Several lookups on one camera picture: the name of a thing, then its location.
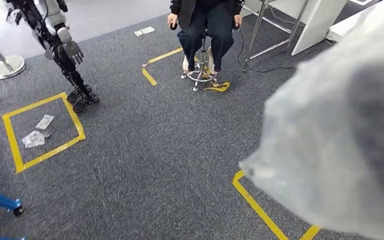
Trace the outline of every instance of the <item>person's hand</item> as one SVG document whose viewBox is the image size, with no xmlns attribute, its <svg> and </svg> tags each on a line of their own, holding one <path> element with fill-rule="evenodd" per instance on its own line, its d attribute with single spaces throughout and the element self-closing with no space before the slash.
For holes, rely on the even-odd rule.
<svg viewBox="0 0 384 240">
<path fill-rule="evenodd" d="M 233 18 L 234 18 L 234 25 L 236 27 L 240 27 L 242 25 L 242 16 L 240 14 L 237 14 L 233 16 Z"/>
<path fill-rule="evenodd" d="M 174 28 L 176 23 L 178 22 L 178 16 L 174 13 L 170 13 L 167 18 L 167 26 Z"/>
</svg>

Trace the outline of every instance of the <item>yellow tape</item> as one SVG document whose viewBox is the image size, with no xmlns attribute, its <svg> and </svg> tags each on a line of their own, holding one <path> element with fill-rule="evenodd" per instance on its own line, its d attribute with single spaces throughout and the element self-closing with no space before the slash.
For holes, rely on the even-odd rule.
<svg viewBox="0 0 384 240">
<path fill-rule="evenodd" d="M 152 64 L 152 63 L 155 63 L 156 61 L 159 61 L 161 59 L 165 59 L 173 54 L 177 54 L 177 53 L 180 53 L 181 51 L 183 51 L 183 48 L 178 48 L 176 50 L 173 50 L 173 51 L 170 51 L 170 52 L 167 52 L 161 56 L 157 56 L 157 57 L 154 57 L 152 58 L 151 60 L 149 60 L 147 62 L 147 64 L 144 65 L 144 67 L 142 67 L 142 74 L 143 76 L 149 81 L 149 83 L 152 85 L 152 86 L 156 86 L 157 85 L 157 81 L 155 81 L 155 79 L 151 76 L 151 74 L 145 69 L 145 67 L 148 65 L 148 64 Z"/>
<path fill-rule="evenodd" d="M 271 231 L 280 239 L 288 240 L 285 234 L 280 230 L 280 228 L 273 222 L 273 220 L 267 215 L 266 212 L 260 207 L 260 205 L 254 200 L 254 198 L 245 190 L 245 188 L 239 183 L 239 179 L 244 177 L 244 171 L 238 171 L 234 177 L 232 184 L 242 195 L 242 197 L 248 202 L 252 209 L 261 217 L 261 219 L 267 224 Z M 320 231 L 320 228 L 313 225 L 299 240 L 312 240 L 316 234 Z"/>
<path fill-rule="evenodd" d="M 10 117 L 13 117 L 17 114 L 31 110 L 33 108 L 39 107 L 39 106 L 44 105 L 46 103 L 52 102 L 52 101 L 57 100 L 59 98 L 62 99 L 65 107 L 67 108 L 68 114 L 70 115 L 71 120 L 73 121 L 74 126 L 77 129 L 78 136 L 76 138 L 70 140 L 69 142 L 64 143 L 63 145 L 61 145 L 59 147 L 56 147 L 56 148 L 52 149 L 51 151 L 49 151 L 49 152 L 47 152 L 41 156 L 36 157 L 35 159 L 33 159 L 27 163 L 23 163 L 23 159 L 22 159 L 21 154 L 20 154 L 20 149 L 19 149 L 18 144 L 17 144 L 17 139 L 16 139 L 16 136 L 14 133 L 13 126 L 11 124 Z M 30 104 L 28 106 L 22 107 L 20 109 L 15 110 L 15 111 L 4 114 L 2 116 L 2 119 L 3 119 L 3 124 L 5 126 L 6 134 L 8 135 L 9 147 L 11 148 L 11 151 L 12 151 L 12 156 L 14 158 L 14 163 L 15 163 L 15 172 L 17 174 L 30 168 L 30 167 L 32 167 L 32 166 L 34 166 L 34 165 L 36 165 L 36 164 L 38 164 L 38 163 L 40 163 L 40 162 L 42 162 L 42 161 L 44 161 L 44 160 L 46 160 L 46 159 L 48 159 L 48 158 L 50 158 L 50 157 L 52 157 L 52 156 L 54 156 L 54 155 L 56 155 L 56 154 L 58 154 L 58 153 L 60 153 L 60 152 L 62 152 L 62 151 L 64 151 L 64 150 L 66 150 L 67 148 L 73 146 L 74 144 L 76 144 L 79 141 L 84 140 L 86 138 L 85 132 L 83 130 L 83 126 L 80 123 L 80 120 L 77 117 L 77 114 L 73 111 L 73 106 L 67 101 L 67 94 L 65 92 L 62 92 L 62 93 L 57 94 L 55 96 L 48 97 L 44 100 L 38 101 L 36 103 Z"/>
<path fill-rule="evenodd" d="M 152 58 L 151 60 L 148 61 L 148 64 L 152 64 L 152 63 L 155 63 L 156 61 L 160 61 L 161 59 L 165 59 L 173 54 L 177 54 L 177 53 L 180 53 L 181 51 L 183 51 L 183 48 L 178 48 L 176 50 L 173 50 L 173 51 L 170 51 L 170 52 L 167 52 L 161 56 L 157 56 L 157 57 L 154 57 Z"/>
<path fill-rule="evenodd" d="M 151 74 L 145 69 L 145 67 L 142 67 L 142 74 L 145 76 L 146 79 L 148 79 L 149 83 L 152 86 L 157 85 L 157 81 L 151 76 Z"/>
<path fill-rule="evenodd" d="M 316 236 L 316 234 L 319 233 L 319 231 L 320 227 L 313 225 L 307 230 L 304 235 L 302 235 L 299 240 L 312 240 Z"/>
<path fill-rule="evenodd" d="M 225 92 L 230 87 L 230 85 L 231 85 L 231 83 L 228 81 L 225 81 L 225 82 L 220 83 L 220 84 L 213 83 L 212 87 L 206 87 L 203 89 L 203 91 L 214 90 L 214 91 L 218 91 L 218 92 Z"/>
<path fill-rule="evenodd" d="M 288 240 L 285 234 L 280 230 L 280 228 L 273 222 L 273 220 L 267 215 L 267 213 L 258 205 L 254 198 L 245 190 L 245 188 L 239 183 L 239 179 L 244 176 L 244 171 L 239 171 L 235 174 L 233 178 L 233 185 L 242 195 L 242 197 L 251 205 L 251 208 L 262 218 L 262 220 L 267 224 L 267 226 L 273 231 L 273 233 L 280 240 Z"/>
</svg>

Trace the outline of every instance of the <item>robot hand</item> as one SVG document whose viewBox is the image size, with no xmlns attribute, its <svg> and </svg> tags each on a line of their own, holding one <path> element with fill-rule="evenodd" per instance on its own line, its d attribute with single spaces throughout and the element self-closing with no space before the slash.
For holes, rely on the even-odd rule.
<svg viewBox="0 0 384 240">
<path fill-rule="evenodd" d="M 83 52 L 75 41 L 62 44 L 62 48 L 67 56 L 74 61 L 74 63 L 81 64 L 83 62 Z"/>
</svg>

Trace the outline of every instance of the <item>robot leg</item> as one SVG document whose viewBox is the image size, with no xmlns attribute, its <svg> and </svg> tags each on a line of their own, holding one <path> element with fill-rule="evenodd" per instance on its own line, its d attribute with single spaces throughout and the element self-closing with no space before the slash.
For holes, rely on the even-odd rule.
<svg viewBox="0 0 384 240">
<path fill-rule="evenodd" d="M 62 74 L 73 85 L 74 91 L 69 94 L 67 101 L 73 104 L 73 110 L 80 113 L 87 106 L 99 101 L 99 98 L 92 92 L 92 89 L 84 84 L 76 65 L 67 56 L 62 45 L 59 45 L 54 53 L 54 61 L 61 68 Z"/>
</svg>

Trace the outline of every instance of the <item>humanoid robot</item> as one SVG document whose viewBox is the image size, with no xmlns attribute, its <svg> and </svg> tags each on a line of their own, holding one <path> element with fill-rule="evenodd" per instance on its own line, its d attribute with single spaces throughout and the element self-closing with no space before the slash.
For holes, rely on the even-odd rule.
<svg viewBox="0 0 384 240">
<path fill-rule="evenodd" d="M 84 84 L 76 70 L 83 61 L 83 53 L 73 41 L 66 25 L 64 13 L 68 11 L 65 0 L 3 0 L 8 9 L 7 21 L 14 18 L 18 25 L 24 19 L 33 30 L 33 35 L 45 49 L 45 56 L 53 59 L 74 90 L 67 101 L 73 104 L 76 113 L 99 101 L 91 88 Z"/>
</svg>

